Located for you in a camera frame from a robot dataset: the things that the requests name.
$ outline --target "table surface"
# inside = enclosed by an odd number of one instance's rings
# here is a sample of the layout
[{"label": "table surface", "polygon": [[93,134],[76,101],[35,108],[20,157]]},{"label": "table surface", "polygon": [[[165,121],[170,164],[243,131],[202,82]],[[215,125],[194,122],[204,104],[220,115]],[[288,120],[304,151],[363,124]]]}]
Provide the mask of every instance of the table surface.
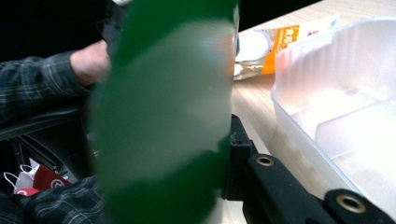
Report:
[{"label": "table surface", "polygon": [[[395,0],[324,0],[251,29],[272,29],[329,17],[340,19],[335,28],[377,16],[396,17]],[[240,32],[244,35],[249,30]],[[299,152],[276,123],[271,89],[275,75],[251,77],[233,83],[233,113],[238,116],[260,153],[279,158],[311,194],[323,198],[330,189],[309,161]],[[223,223],[246,223],[240,203],[227,202]]]}]

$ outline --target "translucent plastic bin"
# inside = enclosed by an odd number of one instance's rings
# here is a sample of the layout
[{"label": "translucent plastic bin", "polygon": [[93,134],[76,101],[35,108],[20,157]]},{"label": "translucent plastic bin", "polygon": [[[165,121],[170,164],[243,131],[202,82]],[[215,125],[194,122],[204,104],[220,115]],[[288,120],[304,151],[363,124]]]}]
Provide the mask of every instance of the translucent plastic bin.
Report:
[{"label": "translucent plastic bin", "polygon": [[396,219],[396,18],[359,21],[281,51],[276,119],[331,189]]}]

